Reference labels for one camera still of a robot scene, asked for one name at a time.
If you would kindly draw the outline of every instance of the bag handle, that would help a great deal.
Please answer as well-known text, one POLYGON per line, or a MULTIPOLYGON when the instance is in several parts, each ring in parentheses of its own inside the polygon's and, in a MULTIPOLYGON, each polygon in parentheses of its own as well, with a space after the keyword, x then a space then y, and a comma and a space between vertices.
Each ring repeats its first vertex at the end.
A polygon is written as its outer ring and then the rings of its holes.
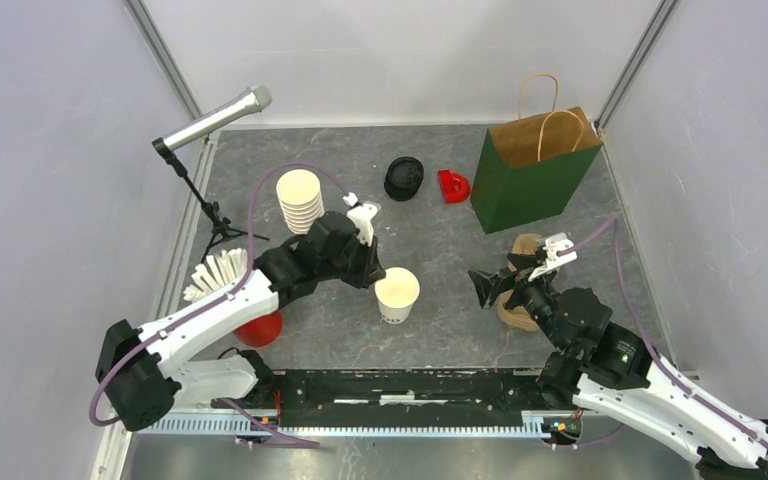
POLYGON ((573 144, 572 150, 570 150, 570 152, 575 151, 576 147, 578 147, 578 142, 580 142, 581 137, 584 136, 584 122, 581 121, 581 118, 578 115, 570 112, 569 110, 556 110, 549 113, 549 115, 546 115, 546 118, 543 119, 543 123, 540 124, 540 136, 537 137, 537 163, 540 163, 541 160, 540 150, 543 148, 543 129, 546 128, 546 120, 549 120, 549 117, 556 113, 566 113, 567 115, 572 115, 573 118, 578 120, 578 138, 575 140, 575 144, 573 144))
POLYGON ((527 77, 525 77, 525 80, 522 81, 522 84, 519 86, 519 100, 517 101, 517 120, 522 120, 522 100, 523 95, 525 94, 525 86, 530 82, 532 79, 537 77, 549 77, 552 80, 555 81, 555 99, 552 100, 552 111, 555 111, 555 107, 558 105, 558 90, 560 87, 558 86, 558 79, 554 75, 552 75, 549 72, 540 72, 540 73, 534 73, 527 77))

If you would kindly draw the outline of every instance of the red bucket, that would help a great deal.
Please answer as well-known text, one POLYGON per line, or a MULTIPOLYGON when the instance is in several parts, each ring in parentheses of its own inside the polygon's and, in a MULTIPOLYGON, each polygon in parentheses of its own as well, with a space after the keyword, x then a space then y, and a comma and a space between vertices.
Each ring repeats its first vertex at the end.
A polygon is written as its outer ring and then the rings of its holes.
POLYGON ((281 316, 280 310, 275 310, 238 327, 234 330, 234 335, 250 347, 265 347, 278 338, 283 327, 284 317, 281 316))

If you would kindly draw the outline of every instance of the silver microphone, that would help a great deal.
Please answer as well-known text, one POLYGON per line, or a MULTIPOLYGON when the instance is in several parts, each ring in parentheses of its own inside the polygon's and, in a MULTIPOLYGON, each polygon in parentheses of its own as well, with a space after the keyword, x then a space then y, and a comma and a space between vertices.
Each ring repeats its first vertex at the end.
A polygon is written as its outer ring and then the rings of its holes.
POLYGON ((174 152, 193 140, 209 135, 240 117, 262 112, 271 103, 272 95, 263 85, 247 88, 240 96, 225 105, 158 138, 153 142, 154 148, 161 155, 164 155, 161 150, 166 150, 168 153, 174 152))

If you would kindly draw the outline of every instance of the white wall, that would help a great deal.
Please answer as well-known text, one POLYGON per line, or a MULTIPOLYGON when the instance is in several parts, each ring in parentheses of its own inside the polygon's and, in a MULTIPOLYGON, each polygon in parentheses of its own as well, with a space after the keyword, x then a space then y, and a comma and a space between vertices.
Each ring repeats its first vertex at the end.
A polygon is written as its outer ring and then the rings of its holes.
MULTIPOLYGON (((544 70, 559 106, 595 117, 658 1, 146 4, 203 110, 260 83, 274 104, 239 123, 375 124, 513 119, 519 83, 544 70)), ((533 93, 532 113, 551 107, 549 82, 533 93)))
POLYGON ((88 477, 104 331, 150 319, 186 199, 150 142, 186 121, 121 2, 0 1, 0 479, 88 477))
POLYGON ((768 2, 680 2, 607 135, 676 356, 768 418, 768 2))

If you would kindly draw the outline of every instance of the gray floor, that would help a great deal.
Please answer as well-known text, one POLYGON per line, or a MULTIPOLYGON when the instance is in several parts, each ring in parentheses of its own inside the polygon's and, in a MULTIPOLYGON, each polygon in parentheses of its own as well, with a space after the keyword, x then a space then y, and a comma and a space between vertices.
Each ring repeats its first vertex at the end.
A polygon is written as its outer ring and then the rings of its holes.
MULTIPOLYGON (((260 349, 272 368, 407 368, 443 366, 540 367, 552 351, 540 333, 509 328, 495 310, 480 310, 467 270, 492 271, 505 265, 505 254, 519 233, 567 232, 573 241, 620 212, 605 160, 599 156, 566 211, 557 217, 485 235, 469 202, 447 205, 436 172, 448 168, 474 176, 485 127, 480 125, 405 126, 326 129, 232 130, 219 137, 206 197, 219 201, 223 213, 244 227, 253 184, 271 166, 293 159, 315 162, 336 173, 361 199, 383 205, 376 217, 382 265, 404 266, 419 278, 422 293, 405 323, 380 320, 371 291, 340 283, 320 285, 310 297, 283 310, 284 331, 260 349), (426 179, 417 196, 390 200, 383 176, 394 158, 410 155, 425 165, 426 179)), ((339 190, 320 176, 326 208, 345 212, 339 190)), ((291 235, 281 218, 276 178, 257 199, 255 231, 272 238, 256 248, 276 246, 291 235)), ((210 236, 200 218, 190 271, 210 236)), ((243 241, 229 247, 242 246, 243 241)), ((627 234, 622 235, 624 271, 632 298, 656 346, 666 352, 640 262, 627 234)), ((605 234, 579 252, 579 259, 556 280, 559 290, 592 287, 614 309, 614 321, 631 327, 616 280, 613 244, 605 234)), ((198 358, 215 357, 239 345, 228 336, 198 358)))
MULTIPOLYGON (((585 417, 583 440, 616 427, 585 417)), ((323 448, 254 450, 223 436, 137 434, 122 478, 148 479, 539 479, 690 480, 693 467, 645 435, 553 452, 540 440, 499 438, 318 438, 323 448)))

